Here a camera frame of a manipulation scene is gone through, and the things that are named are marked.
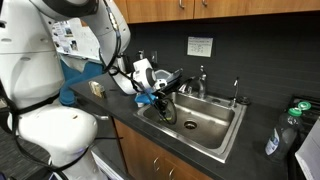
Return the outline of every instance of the cable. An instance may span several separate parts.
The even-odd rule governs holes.
[[[60,176],[62,180],[68,180],[68,177],[62,171],[57,171],[56,173]]]
[[[54,169],[55,167],[52,167],[52,166],[49,166],[47,164],[45,164],[44,162],[42,162],[41,160],[39,160],[38,158],[34,157],[33,155],[31,155],[30,153],[28,153],[20,144],[19,144],[19,141],[18,141],[18,135],[17,135],[17,129],[18,129],[18,126],[19,126],[19,114],[22,114],[22,113],[25,113],[25,111],[31,111],[33,107],[36,107],[38,108],[38,105],[39,104],[42,104],[43,102],[48,102],[50,101],[51,98],[43,102],[40,102],[38,104],[35,104],[35,105],[32,105],[30,107],[27,107],[27,108],[24,108],[22,110],[19,110],[18,107],[16,106],[16,104],[11,100],[9,99],[9,97],[7,96],[7,94],[5,93],[5,91],[3,90],[3,86],[2,86],[2,83],[1,83],[1,80],[0,80],[0,92],[2,92],[2,96],[5,98],[7,104],[9,105],[10,107],[10,113],[12,115],[12,131],[11,131],[11,135],[12,135],[12,138],[15,142],[15,145],[17,146],[17,149],[18,149],[18,152],[23,156],[25,157],[27,160],[33,162],[33,163],[36,163],[38,165],[41,165],[41,166],[44,166],[45,168],[47,168],[48,170],[50,170],[51,172],[53,172],[54,170],[60,170],[60,169]],[[79,159],[76,159],[74,162],[71,162],[70,164],[66,165],[66,166],[63,166],[62,168],[66,167],[70,167],[72,166],[74,163],[76,163]]]
[[[137,85],[137,86],[147,95],[147,97],[148,97],[151,105],[158,111],[159,117],[160,117],[162,120],[164,120],[166,123],[171,124],[171,123],[169,122],[169,120],[165,117],[165,115],[162,114],[163,111],[161,111],[160,108],[158,107],[158,105],[152,100],[152,98],[150,97],[150,95],[149,95],[149,93],[146,91],[146,89],[143,87],[143,85],[140,84],[140,83],[138,83],[137,81],[135,81],[133,78],[128,77],[128,76],[127,76],[125,73],[123,73],[118,67],[113,66],[113,64],[114,64],[114,62],[115,62],[115,60],[116,60],[116,57],[118,56],[119,51],[120,51],[120,48],[121,48],[121,35],[120,35],[120,32],[119,32],[119,26],[118,26],[118,24],[117,24],[117,21],[116,21],[114,15],[113,15],[113,13],[112,13],[112,11],[111,11],[108,3],[106,2],[106,0],[103,0],[103,2],[104,2],[104,4],[105,4],[105,6],[106,6],[106,10],[107,10],[108,13],[109,13],[109,19],[110,19],[110,22],[111,22],[111,24],[112,24],[113,30],[116,32],[116,38],[117,38],[117,39],[116,39],[115,51],[114,51],[114,53],[113,53],[113,56],[112,56],[109,64],[108,64],[108,65],[106,66],[106,68],[105,68],[105,72],[108,72],[111,68],[114,68],[114,70],[116,70],[116,72],[114,72],[114,73],[110,73],[110,72],[109,72],[109,74],[110,74],[111,76],[114,76],[114,75],[120,73],[121,75],[123,75],[124,77],[126,77],[127,79],[129,79],[129,80],[132,82],[133,87],[134,87],[134,84]],[[103,60],[103,58],[102,58],[102,56],[101,56],[101,53],[99,53],[99,57],[100,57],[100,60],[103,62],[104,66],[105,66],[106,64],[104,63],[104,60]]]

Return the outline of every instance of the white robot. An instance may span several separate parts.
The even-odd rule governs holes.
[[[27,108],[19,114],[11,112],[5,120],[7,126],[16,130],[14,135],[47,150],[54,167],[78,160],[63,169],[67,179],[107,179],[90,149],[87,150],[97,133],[95,118],[61,106],[57,101],[47,104],[45,100],[54,99],[64,83],[51,38],[53,23],[73,17],[85,21],[100,43],[103,62],[117,66],[113,61],[115,55],[123,52],[130,41],[129,28],[119,9],[112,0],[3,0],[0,3],[0,80],[7,100],[19,110]],[[113,76],[127,94],[136,93],[137,88],[152,88],[156,81],[148,63],[144,61],[142,66],[136,66],[142,68],[132,76],[139,82],[136,88],[123,74]],[[0,109],[6,103],[10,105],[5,100],[0,97]]]

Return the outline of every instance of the black countertop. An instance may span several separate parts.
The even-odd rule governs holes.
[[[91,93],[89,80],[71,86],[77,97],[92,103],[215,180],[288,179],[286,164],[270,162],[264,152],[265,144],[281,110],[251,104],[247,108],[229,157],[223,164],[135,117],[133,113],[138,110],[134,102],[135,96],[122,95],[109,75],[101,75],[91,80],[105,87],[107,99],[98,98]]]

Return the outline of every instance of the upper cabinet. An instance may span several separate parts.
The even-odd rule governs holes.
[[[193,19],[194,0],[127,0],[130,23]]]
[[[245,15],[246,2],[247,0],[195,0],[194,19]]]
[[[247,0],[248,15],[320,10],[320,0]]]
[[[128,11],[127,11],[127,2],[126,0],[114,0],[119,10],[121,11],[124,19],[129,23]]]
[[[320,0],[115,0],[128,23],[320,10]]]

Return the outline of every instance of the paper sign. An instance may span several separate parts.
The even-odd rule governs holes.
[[[59,53],[99,62],[99,42],[91,29],[79,18],[55,23],[52,39]]]
[[[211,57],[213,38],[188,37],[188,55]]]

